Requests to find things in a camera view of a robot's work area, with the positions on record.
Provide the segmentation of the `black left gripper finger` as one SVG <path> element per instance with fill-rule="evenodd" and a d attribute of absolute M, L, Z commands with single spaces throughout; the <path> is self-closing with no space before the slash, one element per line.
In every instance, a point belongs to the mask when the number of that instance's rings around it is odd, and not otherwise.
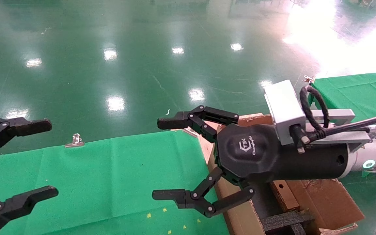
<path fill-rule="evenodd" d="M 34 135 L 48 132 L 52 129 L 49 119 L 28 121 L 24 117 L 12 119 L 0 118 L 0 148 L 14 137 Z"/>
<path fill-rule="evenodd" d="M 0 201 L 0 230 L 10 221 L 29 215 L 35 205 L 58 196 L 59 191 L 53 186 L 44 186 Z"/>

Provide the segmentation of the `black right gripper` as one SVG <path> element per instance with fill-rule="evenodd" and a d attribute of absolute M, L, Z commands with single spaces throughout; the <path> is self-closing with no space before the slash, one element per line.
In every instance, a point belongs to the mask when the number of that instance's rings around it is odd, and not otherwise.
<path fill-rule="evenodd" d="M 281 145 L 273 125 L 237 125 L 239 115 L 200 105 L 191 111 L 159 118 L 161 130 L 190 127 L 210 143 L 215 143 L 218 167 L 193 190 L 154 190 L 154 200 L 172 200 L 179 209 L 195 209 L 207 218 L 222 214 L 249 201 L 255 189 L 242 190 L 211 203 L 205 196 L 223 176 L 230 183 L 271 182 L 273 180 L 328 180 L 339 178 L 348 163 L 348 147 L 316 144 L 299 153 L 294 144 Z M 217 133 L 205 121 L 226 127 Z"/>

